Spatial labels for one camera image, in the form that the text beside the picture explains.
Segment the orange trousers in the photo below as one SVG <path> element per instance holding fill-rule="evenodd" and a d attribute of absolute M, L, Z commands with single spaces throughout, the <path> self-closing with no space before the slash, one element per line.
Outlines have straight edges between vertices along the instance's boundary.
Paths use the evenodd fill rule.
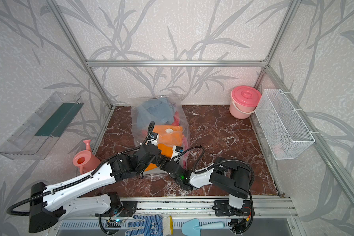
<path fill-rule="evenodd" d="M 166 133 L 165 130 L 171 128 L 173 133 Z M 159 134 L 157 147 L 161 150 L 161 154 L 170 158 L 173 153 L 173 146 L 183 147 L 183 128 L 174 125 L 156 125 L 153 132 Z"/>

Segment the clear plastic vacuum bag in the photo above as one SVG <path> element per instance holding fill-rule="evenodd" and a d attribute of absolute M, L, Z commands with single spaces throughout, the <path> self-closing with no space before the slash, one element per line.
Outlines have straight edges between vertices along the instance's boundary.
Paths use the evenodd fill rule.
<path fill-rule="evenodd" d="M 181 147 L 190 148 L 190 131 L 182 106 L 181 94 L 168 94 L 130 99 L 131 132 L 133 142 L 140 145 L 148 133 L 150 122 L 154 121 L 153 132 L 158 134 L 157 146 L 162 154 L 171 157 L 171 151 Z"/>

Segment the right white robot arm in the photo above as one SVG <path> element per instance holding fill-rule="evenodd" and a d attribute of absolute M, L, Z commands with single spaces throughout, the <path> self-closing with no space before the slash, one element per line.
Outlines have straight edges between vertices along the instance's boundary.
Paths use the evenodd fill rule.
<path fill-rule="evenodd" d="M 240 216 L 250 220 L 254 216 L 250 189 L 254 183 L 252 167 L 240 160 L 217 158 L 214 163 L 198 171 L 181 167 L 174 160 L 163 159 L 159 168 L 165 171 L 186 191 L 213 185 L 227 192 L 227 201 L 216 200 L 216 216 Z"/>

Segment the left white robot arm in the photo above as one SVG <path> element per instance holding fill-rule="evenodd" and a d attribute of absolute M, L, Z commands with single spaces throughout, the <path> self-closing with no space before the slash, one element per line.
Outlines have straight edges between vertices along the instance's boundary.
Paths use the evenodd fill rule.
<path fill-rule="evenodd" d="M 29 217 L 30 233 L 44 231 L 67 213 L 64 206 L 69 201 L 100 187 L 141 175 L 151 163 L 157 165 L 163 159 L 156 145 L 140 145 L 109 157 L 96 169 L 67 181 L 52 185 L 35 184 L 32 196 L 9 206 L 6 213 Z"/>

